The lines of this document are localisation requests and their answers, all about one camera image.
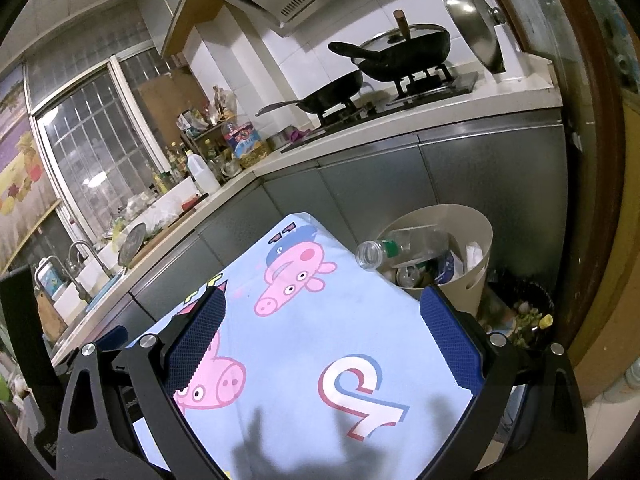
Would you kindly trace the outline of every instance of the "kitchen countertop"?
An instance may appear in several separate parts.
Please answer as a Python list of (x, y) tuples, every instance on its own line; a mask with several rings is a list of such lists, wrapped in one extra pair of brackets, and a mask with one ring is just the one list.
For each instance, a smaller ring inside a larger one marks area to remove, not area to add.
[(244, 170), (219, 191), (201, 202), (194, 214), (111, 287), (73, 330), (67, 341), (60, 345), (60, 349), (52, 359), (53, 364), (58, 364), (71, 349), (81, 345), (121, 298), (187, 234), (259, 177), (341, 150), (434, 126), (526, 110), (561, 107), (562, 99), (559, 88), (555, 84), (551, 62), (533, 55), (526, 56), (532, 67), (529, 76), (501, 82), (481, 78), (471, 94), (422, 105), (358, 124), (287, 153), (271, 153), (258, 164)]

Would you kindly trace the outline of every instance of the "pig eye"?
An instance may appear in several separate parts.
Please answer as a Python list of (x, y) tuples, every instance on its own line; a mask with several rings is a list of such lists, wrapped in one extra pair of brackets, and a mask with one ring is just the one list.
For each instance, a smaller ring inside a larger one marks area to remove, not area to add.
[(193, 397), (193, 400), (195, 402), (200, 402), (203, 397), (204, 397), (204, 388), (202, 386), (198, 386), (194, 391), (193, 391), (193, 395), (191, 396)]

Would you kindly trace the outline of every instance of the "trash can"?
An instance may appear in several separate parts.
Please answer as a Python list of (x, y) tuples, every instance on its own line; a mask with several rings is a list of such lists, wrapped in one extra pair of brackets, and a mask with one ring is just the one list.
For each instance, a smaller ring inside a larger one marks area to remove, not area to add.
[[(386, 233), (393, 229), (420, 225), (438, 225), (448, 232), (452, 250), (458, 256), (462, 256), (463, 261), (467, 244), (476, 242), (480, 245), (482, 249), (480, 263), (458, 279), (440, 285), (440, 290), (456, 309), (475, 316), (482, 296), (486, 270), (489, 265), (491, 243), (494, 238), (494, 231), (490, 222), (481, 212), (471, 207), (458, 204), (439, 204), (423, 207), (401, 216), (398, 220), (388, 225), (378, 238), (383, 238)], [(384, 272), (388, 269), (381, 267), (378, 270)], [(420, 298), (423, 290), (422, 288), (401, 288), (416, 299)]]

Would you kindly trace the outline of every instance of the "pan handle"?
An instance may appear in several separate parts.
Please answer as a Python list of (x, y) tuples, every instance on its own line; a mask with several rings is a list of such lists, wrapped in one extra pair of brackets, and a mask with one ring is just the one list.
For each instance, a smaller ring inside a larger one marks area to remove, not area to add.
[(385, 59), (385, 55), (375, 50), (366, 50), (355, 46), (351, 43), (343, 43), (341, 41), (332, 41), (327, 45), (327, 48), (337, 54), (344, 57), (360, 57), (362, 59), (369, 59), (371, 61), (382, 61)]
[(410, 40), (411, 30), (409, 29), (409, 24), (406, 22), (404, 12), (402, 12), (401, 9), (394, 10), (394, 18), (396, 19), (396, 23), (398, 24), (398, 28), (400, 29), (402, 37), (406, 40)]
[(283, 106), (287, 106), (287, 105), (297, 105), (300, 102), (300, 99), (296, 99), (295, 101), (282, 101), (279, 103), (273, 103), (270, 105), (266, 105), (264, 108), (260, 108), (260, 110), (258, 110), (258, 113), (255, 115), (256, 117), (265, 114), (267, 112), (273, 112), (274, 110), (277, 110), (278, 108), (282, 108)]

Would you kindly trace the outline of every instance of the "pink pig face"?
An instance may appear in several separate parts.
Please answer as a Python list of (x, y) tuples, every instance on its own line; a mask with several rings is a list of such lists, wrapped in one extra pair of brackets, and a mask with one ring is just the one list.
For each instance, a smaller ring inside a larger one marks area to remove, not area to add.
[(302, 242), (284, 251), (264, 273), (267, 290), (255, 304), (258, 316), (270, 316), (301, 290), (319, 292), (324, 281), (316, 274), (328, 274), (337, 268), (333, 262), (324, 262), (324, 249), (315, 242)]
[(220, 333), (216, 332), (188, 386), (174, 393), (183, 414), (186, 408), (224, 408), (242, 393), (246, 379), (244, 365), (235, 359), (217, 357), (219, 346)]

